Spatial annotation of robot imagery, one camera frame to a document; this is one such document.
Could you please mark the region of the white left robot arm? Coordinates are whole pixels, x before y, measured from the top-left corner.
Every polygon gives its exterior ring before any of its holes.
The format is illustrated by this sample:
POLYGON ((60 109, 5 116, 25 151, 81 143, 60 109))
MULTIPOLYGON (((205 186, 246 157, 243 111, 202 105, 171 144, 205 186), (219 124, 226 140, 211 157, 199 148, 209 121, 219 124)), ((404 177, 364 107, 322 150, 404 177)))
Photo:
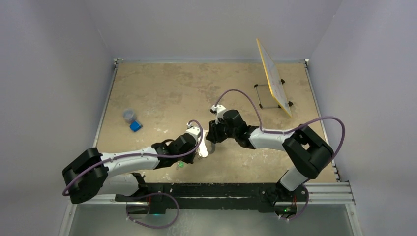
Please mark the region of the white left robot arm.
POLYGON ((186 132, 175 140, 167 139, 137 151, 100 153, 98 148, 90 147, 62 170, 66 184, 62 194, 69 196, 72 203, 80 204, 98 195, 111 177, 167 168, 179 161, 192 164, 203 140, 201 134, 186 132))

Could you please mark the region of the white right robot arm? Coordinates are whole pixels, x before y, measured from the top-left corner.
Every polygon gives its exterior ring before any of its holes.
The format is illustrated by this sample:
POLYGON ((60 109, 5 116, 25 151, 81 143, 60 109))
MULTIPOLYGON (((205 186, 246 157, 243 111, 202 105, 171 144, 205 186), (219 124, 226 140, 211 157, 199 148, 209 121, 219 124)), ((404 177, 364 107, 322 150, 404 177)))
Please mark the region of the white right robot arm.
POLYGON ((277 183, 276 193, 282 200, 290 199, 300 185, 315 179, 334 156, 333 149, 305 124, 294 130, 262 130, 246 124, 237 110, 218 105, 210 112, 216 118, 209 122, 206 140, 213 144, 234 139, 243 148, 286 152, 294 166, 277 183))

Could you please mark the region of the green key tag with key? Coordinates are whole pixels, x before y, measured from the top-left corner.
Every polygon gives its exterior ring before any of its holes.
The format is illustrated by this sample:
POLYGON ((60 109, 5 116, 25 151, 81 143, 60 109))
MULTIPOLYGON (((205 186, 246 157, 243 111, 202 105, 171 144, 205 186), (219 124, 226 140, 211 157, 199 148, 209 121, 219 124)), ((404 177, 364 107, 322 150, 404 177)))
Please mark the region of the green key tag with key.
POLYGON ((184 163, 183 162, 178 162, 176 169, 179 170, 179 169, 181 169, 183 167, 184 167, 184 163))

